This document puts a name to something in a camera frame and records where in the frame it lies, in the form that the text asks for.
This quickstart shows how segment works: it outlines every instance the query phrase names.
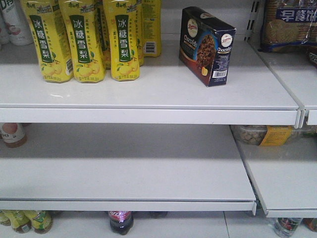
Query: shelf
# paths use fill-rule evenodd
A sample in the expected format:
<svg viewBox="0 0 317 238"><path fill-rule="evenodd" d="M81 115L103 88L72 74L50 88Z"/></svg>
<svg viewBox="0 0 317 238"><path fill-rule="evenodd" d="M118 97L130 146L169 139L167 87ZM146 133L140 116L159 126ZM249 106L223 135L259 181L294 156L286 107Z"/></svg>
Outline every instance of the shelf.
<svg viewBox="0 0 317 238"><path fill-rule="evenodd" d="M225 212L225 219L230 238L279 238L273 230L274 219L266 218L263 211L256 216L244 212ZM317 233L301 223L292 238L317 238Z"/></svg>
<svg viewBox="0 0 317 238"><path fill-rule="evenodd" d="M126 235L129 238L139 237L197 237L228 238L223 212L172 212L165 218L151 219L147 212L134 215L134 225ZM0 227L1 238L15 238L17 233L10 227ZM24 238L36 236L34 231L23 235ZM54 219L52 229L45 234L46 238L100 238L122 237L110 230L109 219L105 212L64 212Z"/></svg>
<svg viewBox="0 0 317 238"><path fill-rule="evenodd" d="M208 88L178 59L178 35L166 38L139 79L117 82L108 71L97 84L47 83L34 45L4 45L0 121L297 124L299 106L248 43L234 42L227 85Z"/></svg>
<svg viewBox="0 0 317 238"><path fill-rule="evenodd" d="M2 209L253 210L226 125L32 124L0 154Z"/></svg>
<svg viewBox="0 0 317 238"><path fill-rule="evenodd" d="M255 38L252 42L257 51L259 41ZM308 125L317 125L317 70L308 61L305 52L291 53L263 53L258 52L268 68L284 85L294 100L300 105L303 125L304 116L308 117Z"/></svg>
<svg viewBox="0 0 317 238"><path fill-rule="evenodd" d="M316 145L315 138L276 147L238 142L267 217L317 217Z"/></svg>

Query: snack package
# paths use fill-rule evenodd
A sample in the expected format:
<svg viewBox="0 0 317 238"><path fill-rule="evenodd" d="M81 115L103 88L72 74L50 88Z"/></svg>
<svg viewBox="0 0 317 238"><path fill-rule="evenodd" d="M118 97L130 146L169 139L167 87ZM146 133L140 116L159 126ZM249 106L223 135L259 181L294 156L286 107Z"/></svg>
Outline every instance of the snack package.
<svg viewBox="0 0 317 238"><path fill-rule="evenodd" d="M190 6L183 9L179 58L208 87L227 82L236 29Z"/></svg>
<svg viewBox="0 0 317 238"><path fill-rule="evenodd" d="M307 57L310 63L312 63L317 68L317 47L308 47Z"/></svg>
<svg viewBox="0 0 317 238"><path fill-rule="evenodd" d="M111 51L111 76L131 81L140 76L136 36L136 0L104 0Z"/></svg>
<svg viewBox="0 0 317 238"><path fill-rule="evenodd" d="M59 0L73 60L81 83L97 83L106 74L97 22L97 0Z"/></svg>
<svg viewBox="0 0 317 238"><path fill-rule="evenodd" d="M57 0L22 0L41 73L47 82L64 83L73 75L66 28Z"/></svg>
<svg viewBox="0 0 317 238"><path fill-rule="evenodd" d="M317 0L267 0L261 48L264 52L291 52L317 46Z"/></svg>
<svg viewBox="0 0 317 238"><path fill-rule="evenodd" d="M160 37L161 0L143 0L144 56L158 57L162 51Z"/></svg>

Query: soda bottle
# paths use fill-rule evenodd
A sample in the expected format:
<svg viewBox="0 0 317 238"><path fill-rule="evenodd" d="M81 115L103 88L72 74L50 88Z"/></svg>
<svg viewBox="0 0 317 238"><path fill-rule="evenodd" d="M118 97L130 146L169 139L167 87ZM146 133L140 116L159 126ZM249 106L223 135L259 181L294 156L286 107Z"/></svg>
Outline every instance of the soda bottle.
<svg viewBox="0 0 317 238"><path fill-rule="evenodd" d="M310 230L317 232L317 218L304 218L303 221Z"/></svg>
<svg viewBox="0 0 317 238"><path fill-rule="evenodd" d="M31 229L31 221L19 210L2 210L10 219L11 227L18 233L27 233Z"/></svg>
<svg viewBox="0 0 317 238"><path fill-rule="evenodd" d="M52 228L53 220L49 212L42 210L24 210L23 212L30 219L36 233L45 234Z"/></svg>
<svg viewBox="0 0 317 238"><path fill-rule="evenodd" d="M10 219L0 210L0 224L4 226L11 226Z"/></svg>
<svg viewBox="0 0 317 238"><path fill-rule="evenodd" d="M27 141L21 123L0 123L0 133L5 145L9 148L21 146Z"/></svg>
<svg viewBox="0 0 317 238"><path fill-rule="evenodd" d="M167 212L158 212L158 211L152 211L152 212L150 212L150 216L152 217L152 218L162 218L162 217L166 217L166 215L167 215Z"/></svg>
<svg viewBox="0 0 317 238"><path fill-rule="evenodd" d="M133 227L131 211L109 211L110 227L114 233L126 235Z"/></svg>
<svg viewBox="0 0 317 238"><path fill-rule="evenodd" d="M282 238L291 237L303 218L277 218L274 223L275 233Z"/></svg>

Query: green label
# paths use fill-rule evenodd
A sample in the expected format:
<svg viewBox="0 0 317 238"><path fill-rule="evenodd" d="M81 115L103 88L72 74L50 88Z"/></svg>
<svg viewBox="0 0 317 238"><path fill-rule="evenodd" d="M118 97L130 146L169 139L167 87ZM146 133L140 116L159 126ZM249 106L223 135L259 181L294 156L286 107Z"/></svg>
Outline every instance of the green label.
<svg viewBox="0 0 317 238"><path fill-rule="evenodd" d="M130 47L129 47L129 16L117 15L115 16L117 30L118 30L118 43L119 43L119 60L120 62L131 61Z"/></svg>
<svg viewBox="0 0 317 238"><path fill-rule="evenodd" d="M84 16L72 15L69 16L71 25L74 30L76 48L78 54L78 62L90 63L88 45L86 40L85 19Z"/></svg>
<svg viewBox="0 0 317 238"><path fill-rule="evenodd" d="M106 45L105 45L105 39L104 39L104 33L103 33L102 13L100 8L97 8L97 22L98 22L98 32L100 37L101 49L102 51L105 51Z"/></svg>
<svg viewBox="0 0 317 238"><path fill-rule="evenodd" d="M35 34L39 42L42 61L46 63L52 63L53 59L50 53L48 40L45 35L45 29L41 17L37 15L30 15L30 19L32 21L32 25L34 27Z"/></svg>

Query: biscuit package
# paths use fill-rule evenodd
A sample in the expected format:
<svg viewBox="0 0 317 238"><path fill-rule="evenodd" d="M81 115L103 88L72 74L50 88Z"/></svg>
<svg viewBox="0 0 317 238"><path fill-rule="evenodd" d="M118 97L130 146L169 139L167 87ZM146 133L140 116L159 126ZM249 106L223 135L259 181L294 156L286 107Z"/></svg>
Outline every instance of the biscuit package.
<svg viewBox="0 0 317 238"><path fill-rule="evenodd" d="M179 58L208 87L227 83L236 29L198 7L183 9Z"/></svg>
<svg viewBox="0 0 317 238"><path fill-rule="evenodd" d="M317 0L267 0L261 48L291 52L317 46Z"/></svg>

